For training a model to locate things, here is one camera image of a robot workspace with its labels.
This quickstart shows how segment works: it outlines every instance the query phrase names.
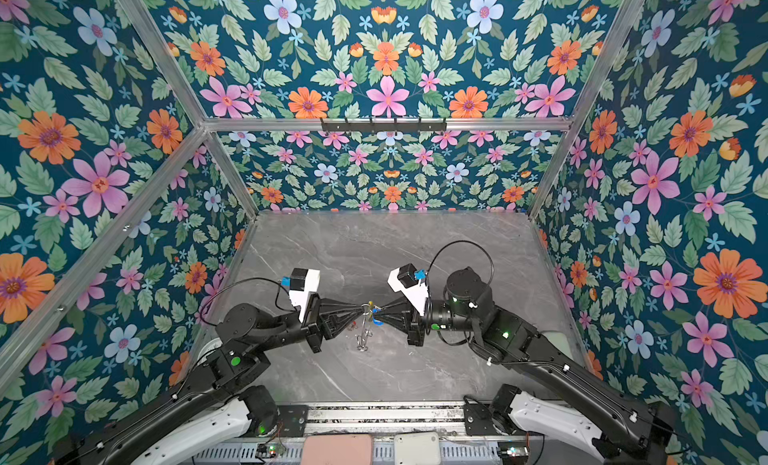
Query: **light blue flower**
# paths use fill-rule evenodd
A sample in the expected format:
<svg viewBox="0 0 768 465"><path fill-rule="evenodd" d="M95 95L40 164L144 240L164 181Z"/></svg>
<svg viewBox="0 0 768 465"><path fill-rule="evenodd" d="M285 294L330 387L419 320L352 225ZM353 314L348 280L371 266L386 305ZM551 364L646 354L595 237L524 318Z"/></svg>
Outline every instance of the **light blue flower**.
<svg viewBox="0 0 768 465"><path fill-rule="evenodd" d="M176 30L176 27L178 27L178 25L176 25L176 22L174 22L173 17L169 15L161 15L160 18L163 19L163 25L165 25L169 29Z"/></svg>
<svg viewBox="0 0 768 465"><path fill-rule="evenodd" d="M296 32L296 30L291 29L290 37L288 37L288 40L292 41L295 45L303 44L304 39L302 37L304 37L303 32Z"/></svg>
<svg viewBox="0 0 768 465"><path fill-rule="evenodd" d="M706 246L707 250L715 249L715 251L720 251L720 247L725 245L725 241L717 239L717 232L712 234L712 238L706 237L704 241L709 244Z"/></svg>
<svg viewBox="0 0 768 465"><path fill-rule="evenodd" d="M466 2L462 4L461 8L459 8L458 6L454 7L454 10L456 10L456 15L458 16L458 18L462 20L466 19L467 15L469 15L472 12L467 8Z"/></svg>
<svg viewBox="0 0 768 465"><path fill-rule="evenodd" d="M304 4L299 4L299 9L296 13L300 15L302 19L306 20L312 15L312 9L305 7Z"/></svg>
<svg viewBox="0 0 768 465"><path fill-rule="evenodd" d="M40 205L42 205L41 202L34 202L32 197L27 197L26 203L20 203L17 207L19 210L26 210L27 217L31 217L33 213L40 213Z"/></svg>
<svg viewBox="0 0 768 465"><path fill-rule="evenodd" d="M566 17L567 20L565 21L568 25L573 25L578 21L578 10L574 10L572 14Z"/></svg>
<svg viewBox="0 0 768 465"><path fill-rule="evenodd" d="M736 108L741 109L739 112L739 116L744 115L745 113L749 112L750 114L755 113L755 105L760 105L763 103L763 99L753 99L752 94L747 94L746 99L742 104L737 104Z"/></svg>
<svg viewBox="0 0 768 465"><path fill-rule="evenodd" d="M24 85L21 82L19 82L21 77L18 76L18 75L10 76L10 75L6 74L5 72L3 72L2 76L3 76L4 79L7 80L7 82L5 82L3 84L3 86L5 86L5 88L7 88L7 89L13 88L13 91L16 94L19 93L20 89L23 89L23 88L27 87L26 85Z"/></svg>
<svg viewBox="0 0 768 465"><path fill-rule="evenodd" d="M56 4L60 9L69 8L69 4L67 4L67 0L51 0L54 4Z"/></svg>
<svg viewBox="0 0 768 465"><path fill-rule="evenodd" d="M71 345L69 351L72 353L70 358L80 358L83 356L83 352L88 348L88 345L83 345L83 341L79 341L77 345Z"/></svg>
<svg viewBox="0 0 768 465"><path fill-rule="evenodd" d="M467 42L469 42L472 45L475 45L478 40L480 40L480 30L474 29L467 32Z"/></svg>
<svg viewBox="0 0 768 465"><path fill-rule="evenodd" d="M22 255L27 255L27 252L30 249L38 248L34 243L32 243L34 240L34 235L28 235L25 239L23 239L21 235L14 235L13 240L16 242L16 245L11 247L11 251L21 250Z"/></svg>
<svg viewBox="0 0 768 465"><path fill-rule="evenodd" d="M401 15L398 16L398 18L397 18L397 26L396 27L398 27L398 29L400 29L403 32L405 32L406 28L408 28L408 26L410 26L410 24L411 24L410 22L408 22L408 19L409 19L408 15L405 16L405 17L403 17Z"/></svg>

